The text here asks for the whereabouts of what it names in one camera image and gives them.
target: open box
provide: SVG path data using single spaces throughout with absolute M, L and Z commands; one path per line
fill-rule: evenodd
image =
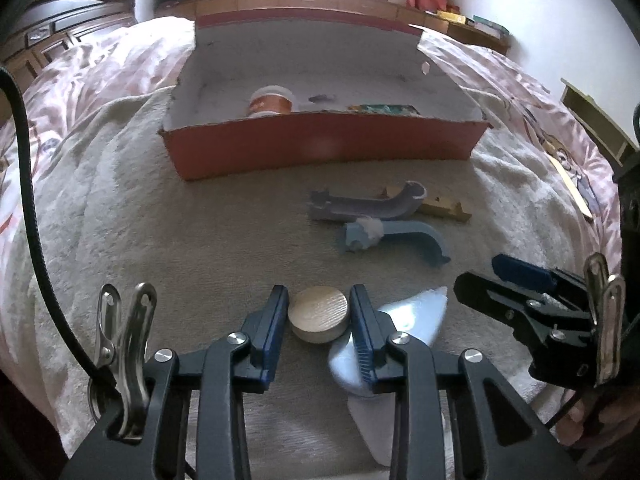
M 314 9 L 220 16 L 196 24 L 196 49 L 160 131 L 186 180 L 329 161 L 466 159 L 488 127 L 476 103 L 418 51 L 418 29 Z M 250 96 L 267 85 L 299 102 L 333 100 L 323 110 L 247 119 Z M 420 116 L 348 111 L 360 104 L 412 105 Z

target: book stack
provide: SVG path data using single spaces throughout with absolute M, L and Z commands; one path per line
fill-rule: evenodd
M 490 20 L 486 20 L 484 18 L 481 18 L 480 16 L 474 16 L 473 26 L 477 30 L 485 32 L 486 34 L 489 34 L 490 36 L 493 36 L 498 40 L 506 40 L 510 35 L 509 31 L 502 25 L 498 25 L 498 23 L 491 22 Z

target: metal clip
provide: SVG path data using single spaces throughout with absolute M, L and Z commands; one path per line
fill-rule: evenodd
M 622 317 L 625 308 L 626 284 L 619 274 L 609 277 L 598 302 L 598 354 L 596 386 L 616 377 L 620 371 Z
M 584 283 L 597 344 L 595 385 L 600 386 L 620 371 L 626 285 L 619 274 L 609 275 L 607 259 L 600 253 L 585 261 Z
M 145 297 L 148 304 L 143 304 Z M 89 407 L 97 422 L 109 402 L 121 403 L 124 416 L 117 435 L 122 440 L 137 441 L 142 437 L 149 403 L 142 367 L 157 299 L 153 285 L 140 283 L 133 296 L 127 323 L 120 331 L 118 291 L 113 285 L 106 284 L 98 297 L 94 362 L 98 368 L 109 367 L 120 398 L 114 399 L 112 392 L 104 391 L 90 380 Z
M 120 323 L 120 294 L 110 283 L 106 283 L 100 289 L 98 296 L 98 308 L 95 323 L 95 351 L 94 363 L 96 367 L 109 367 L 111 373 L 117 374 L 116 343 L 118 339 L 118 326 Z M 108 402 L 113 400 L 109 392 L 94 385 L 89 380 L 88 386 L 89 411 L 97 422 L 105 412 Z
M 593 253 L 584 262 L 584 284 L 587 287 L 589 311 L 593 326 L 598 326 L 598 311 L 602 309 L 599 304 L 602 294 L 609 281 L 609 266 L 603 254 Z
M 148 306 L 142 303 L 145 296 L 148 299 Z M 116 383 L 124 408 L 124 418 L 118 431 L 118 436 L 123 440 L 142 438 L 146 408 L 149 404 L 142 365 L 145 362 L 146 342 L 151 332 L 157 300 L 153 285 L 140 283 L 133 295 L 129 319 L 120 337 Z

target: human hand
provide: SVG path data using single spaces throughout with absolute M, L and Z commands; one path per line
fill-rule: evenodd
M 566 390 L 562 401 L 575 392 Z M 595 421 L 602 426 L 591 434 L 585 423 Z M 614 390 L 589 390 L 556 425 L 556 435 L 564 446 L 576 448 L 609 447 L 631 433 L 640 422 L 640 386 Z

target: wooden disc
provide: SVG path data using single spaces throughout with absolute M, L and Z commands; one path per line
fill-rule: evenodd
M 328 343 L 347 329 L 349 303 L 337 288 L 312 286 L 293 298 L 289 321 L 293 333 L 303 341 Z

